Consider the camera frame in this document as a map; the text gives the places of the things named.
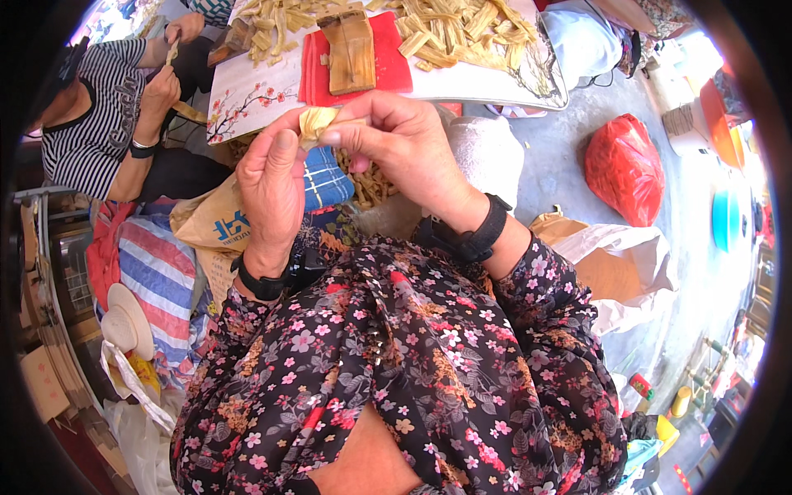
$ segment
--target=concrete floor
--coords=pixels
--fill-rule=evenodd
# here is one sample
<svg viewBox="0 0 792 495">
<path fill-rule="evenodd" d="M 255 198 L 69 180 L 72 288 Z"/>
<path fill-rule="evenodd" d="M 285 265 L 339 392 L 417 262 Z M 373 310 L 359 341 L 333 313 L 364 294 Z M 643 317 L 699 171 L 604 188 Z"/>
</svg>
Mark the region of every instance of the concrete floor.
<svg viewBox="0 0 792 495">
<path fill-rule="evenodd" d="M 553 204 L 560 204 L 571 219 L 626 225 L 586 185 L 583 154 L 591 134 L 623 113 L 633 114 L 646 125 L 661 156 L 666 181 L 654 225 L 672 247 L 680 290 L 673 307 L 661 318 L 625 333 L 609 333 L 603 336 L 603 345 L 608 367 L 628 378 L 641 373 L 655 389 L 649 411 L 665 413 L 702 337 L 724 341 L 743 303 L 753 270 L 750 239 L 742 239 L 732 253 L 719 250 L 712 239 L 711 204 L 723 184 L 739 187 L 744 205 L 749 191 L 741 176 L 729 173 L 715 157 L 675 154 L 661 121 L 668 109 L 663 107 L 674 102 L 659 97 L 640 71 L 629 80 L 615 72 L 610 87 L 573 90 L 569 107 L 562 112 L 510 121 L 517 140 L 531 146 L 525 153 L 515 217 L 528 225 L 538 214 L 551 211 Z M 464 105 L 463 114 L 493 116 L 483 105 Z M 629 386 L 621 394 L 628 410 L 641 400 Z"/>
</svg>

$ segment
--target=table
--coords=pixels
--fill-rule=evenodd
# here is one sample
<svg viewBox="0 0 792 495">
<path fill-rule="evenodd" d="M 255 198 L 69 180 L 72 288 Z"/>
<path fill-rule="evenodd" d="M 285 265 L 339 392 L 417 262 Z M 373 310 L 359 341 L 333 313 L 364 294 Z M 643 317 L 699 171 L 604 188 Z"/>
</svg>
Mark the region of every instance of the table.
<svg viewBox="0 0 792 495">
<path fill-rule="evenodd" d="M 237 0 L 229 22 L 245 4 L 246 0 Z M 536 5 L 532 0 L 511 0 L 508 4 L 524 19 L 531 20 L 540 35 L 537 43 L 528 45 L 520 67 L 526 87 L 520 87 L 512 76 L 503 71 L 464 62 L 451 68 L 424 72 L 415 67 L 417 58 L 413 57 L 409 61 L 413 92 L 404 93 L 404 96 L 430 101 L 519 105 L 552 111 L 566 108 L 569 95 Z M 367 13 L 373 17 L 385 11 Z M 240 55 L 215 68 L 207 112 L 209 144 L 219 144 L 258 131 L 286 111 L 305 105 L 297 101 L 303 38 L 317 30 L 317 26 L 312 26 L 297 33 L 287 32 L 286 43 L 294 40 L 299 47 L 283 53 L 284 60 L 273 67 L 262 62 L 254 69 L 253 61 L 246 55 Z"/>
</svg>

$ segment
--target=striped shirt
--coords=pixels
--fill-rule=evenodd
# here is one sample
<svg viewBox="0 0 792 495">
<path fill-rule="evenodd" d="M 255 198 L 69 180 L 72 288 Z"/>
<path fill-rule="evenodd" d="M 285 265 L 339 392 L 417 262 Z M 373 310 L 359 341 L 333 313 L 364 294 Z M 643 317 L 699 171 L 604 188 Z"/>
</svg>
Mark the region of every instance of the striped shirt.
<svg viewBox="0 0 792 495">
<path fill-rule="evenodd" d="M 43 129 L 44 172 L 56 184 L 107 199 L 135 131 L 146 85 L 137 65 L 145 51 L 145 40 L 88 48 L 77 75 L 88 89 L 90 109 L 76 120 Z"/>
</svg>

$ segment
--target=blue plaid cushion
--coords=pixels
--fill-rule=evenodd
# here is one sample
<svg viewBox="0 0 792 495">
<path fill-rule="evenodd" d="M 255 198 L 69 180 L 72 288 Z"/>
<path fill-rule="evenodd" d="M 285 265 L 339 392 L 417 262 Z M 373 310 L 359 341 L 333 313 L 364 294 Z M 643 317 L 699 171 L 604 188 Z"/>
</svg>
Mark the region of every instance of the blue plaid cushion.
<svg viewBox="0 0 792 495">
<path fill-rule="evenodd" d="M 305 211 L 318 210 L 352 197 L 355 186 L 338 168 L 330 147 L 314 148 L 305 159 Z"/>
</svg>

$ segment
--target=black wrist strap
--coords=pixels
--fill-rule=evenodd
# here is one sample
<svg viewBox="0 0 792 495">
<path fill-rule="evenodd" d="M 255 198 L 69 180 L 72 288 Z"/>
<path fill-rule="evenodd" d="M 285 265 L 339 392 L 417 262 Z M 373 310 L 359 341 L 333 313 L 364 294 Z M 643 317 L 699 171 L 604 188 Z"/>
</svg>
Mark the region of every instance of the black wrist strap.
<svg viewBox="0 0 792 495">
<path fill-rule="evenodd" d="M 280 277 L 273 279 L 262 276 L 257 279 L 247 271 L 243 254 L 231 262 L 231 271 L 239 269 L 240 281 L 260 301 L 278 299 L 280 293 L 286 288 L 291 289 L 291 293 L 301 291 L 315 282 L 327 269 L 325 259 L 316 249 L 304 248 L 303 253 L 298 255 L 295 248 L 292 247 L 289 253 L 289 264 Z"/>
<path fill-rule="evenodd" d="M 441 249 L 465 263 L 489 259 L 493 255 L 492 245 L 501 236 L 512 207 L 498 196 L 486 196 L 489 198 L 489 212 L 475 232 L 457 234 L 445 222 L 427 217 L 418 224 L 415 241 L 426 247 Z"/>
<path fill-rule="evenodd" d="M 242 285 L 247 287 L 247 289 L 256 296 L 256 299 L 260 301 L 274 301 L 278 299 L 280 293 L 286 288 L 286 281 L 289 278 L 289 267 L 287 266 L 284 272 L 280 274 L 280 277 L 276 279 L 268 276 L 262 276 L 260 279 L 257 279 L 247 271 L 243 257 L 244 253 L 240 254 L 237 259 L 231 262 L 232 272 L 237 268 L 239 269 L 238 276 Z"/>
</svg>

